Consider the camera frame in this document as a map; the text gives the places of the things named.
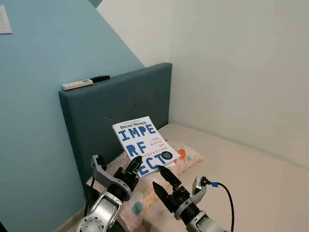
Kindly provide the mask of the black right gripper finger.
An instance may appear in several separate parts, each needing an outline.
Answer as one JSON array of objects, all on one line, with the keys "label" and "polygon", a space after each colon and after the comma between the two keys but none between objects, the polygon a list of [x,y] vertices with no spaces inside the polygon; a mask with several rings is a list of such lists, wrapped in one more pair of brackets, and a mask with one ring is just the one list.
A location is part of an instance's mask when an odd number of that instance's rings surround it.
[{"label": "black right gripper finger", "polygon": [[173,188],[179,187],[182,185],[181,180],[167,167],[158,166],[159,173]]},{"label": "black right gripper finger", "polygon": [[165,205],[165,207],[173,213],[173,203],[170,199],[170,195],[168,195],[165,188],[158,183],[153,183],[153,190],[157,197],[160,198],[161,202]]}]

